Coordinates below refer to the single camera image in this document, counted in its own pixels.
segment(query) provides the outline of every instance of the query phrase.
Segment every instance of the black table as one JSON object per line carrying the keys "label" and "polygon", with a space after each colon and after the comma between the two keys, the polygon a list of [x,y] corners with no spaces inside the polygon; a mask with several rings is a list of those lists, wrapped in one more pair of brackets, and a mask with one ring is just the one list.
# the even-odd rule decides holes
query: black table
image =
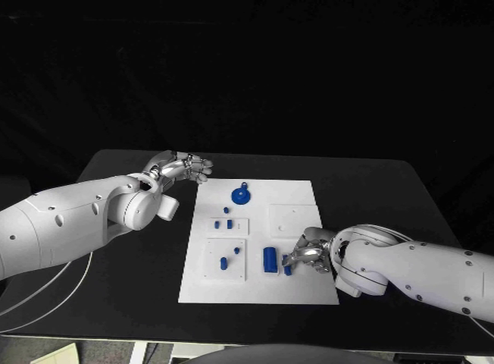
{"label": "black table", "polygon": [[[102,150],[79,181],[140,172],[157,152]],[[369,223],[416,240],[459,246],[416,172],[406,162],[202,153],[216,178],[311,180],[324,227]],[[350,350],[494,356],[494,340],[471,320],[410,300],[389,285],[382,297],[338,293],[340,306],[179,303],[197,185],[169,191],[180,202],[172,222],[118,237],[94,253],[88,277],[66,304],[15,335],[216,344],[300,343]],[[65,298],[84,273],[78,259],[48,290],[5,319],[20,325]],[[0,310],[59,268],[15,277]],[[487,324],[494,333],[494,325]]]}

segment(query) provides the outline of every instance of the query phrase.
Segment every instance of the robotic hand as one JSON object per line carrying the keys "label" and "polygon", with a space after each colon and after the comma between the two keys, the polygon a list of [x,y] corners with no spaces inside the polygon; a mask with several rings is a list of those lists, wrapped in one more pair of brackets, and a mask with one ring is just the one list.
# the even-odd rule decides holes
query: robotic hand
{"label": "robotic hand", "polygon": [[382,296],[390,281],[413,300],[494,322],[494,256],[363,224],[338,233],[308,227],[284,266],[298,262],[320,273],[330,272],[331,262],[336,287],[353,297]]}
{"label": "robotic hand", "polygon": [[64,264],[173,218],[179,202],[163,193],[177,180],[206,182],[212,162],[164,151],[144,171],[45,190],[0,211],[0,280]]}

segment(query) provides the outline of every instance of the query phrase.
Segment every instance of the white platform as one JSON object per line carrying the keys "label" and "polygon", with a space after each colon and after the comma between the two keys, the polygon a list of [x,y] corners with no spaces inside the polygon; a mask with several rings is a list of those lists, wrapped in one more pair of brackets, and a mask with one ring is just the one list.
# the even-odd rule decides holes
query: white platform
{"label": "white platform", "polygon": [[[232,202],[231,193],[241,187],[242,182],[248,184],[252,199],[246,205],[239,206]],[[281,255],[292,251],[301,234],[295,237],[271,237],[269,205],[310,206],[304,209],[307,218],[300,218],[301,213],[297,210],[297,219],[285,221],[285,226],[292,227],[295,232],[303,233],[310,226],[323,227],[308,180],[210,179],[199,186],[179,292],[180,303],[337,305],[337,291],[331,274],[321,275],[304,264],[297,265],[290,277],[284,274],[269,277],[264,273],[264,248],[267,246],[277,248],[279,271],[284,272]],[[223,213],[223,207],[229,207],[228,215]],[[205,277],[209,265],[205,245],[209,244],[209,238],[213,237],[209,229],[210,218],[249,219],[248,236],[228,236],[228,240],[235,237],[245,240],[245,277],[242,277],[245,281],[216,280]]]}

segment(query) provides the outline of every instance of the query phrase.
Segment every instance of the blue object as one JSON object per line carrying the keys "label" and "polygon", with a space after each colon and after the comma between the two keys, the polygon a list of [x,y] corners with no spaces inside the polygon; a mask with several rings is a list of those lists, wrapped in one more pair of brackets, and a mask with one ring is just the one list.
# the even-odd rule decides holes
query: blue object
{"label": "blue object", "polygon": [[[287,254],[282,255],[282,262],[285,260],[285,258],[288,257]],[[292,272],[291,272],[291,266],[288,265],[287,267],[284,267],[284,273],[285,275],[292,275]]]}
{"label": "blue object", "polygon": [[222,259],[220,259],[220,268],[222,268],[222,271],[225,271],[228,269],[228,259],[225,257],[222,257]]}
{"label": "blue object", "polygon": [[233,191],[232,198],[236,205],[245,205],[251,201],[251,192],[245,182],[242,183],[242,186]]}
{"label": "blue object", "polygon": [[272,246],[264,248],[264,272],[278,273],[277,248]]}

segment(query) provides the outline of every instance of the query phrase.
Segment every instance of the floor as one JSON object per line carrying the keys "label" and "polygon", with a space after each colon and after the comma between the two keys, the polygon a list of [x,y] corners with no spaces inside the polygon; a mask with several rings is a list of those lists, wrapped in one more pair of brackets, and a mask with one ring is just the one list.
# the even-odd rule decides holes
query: floor
{"label": "floor", "polygon": [[[0,336],[0,364],[29,364],[30,360],[75,343],[81,364],[130,364],[134,343],[127,341],[33,339]],[[172,344],[147,345],[146,362],[169,364]]]}

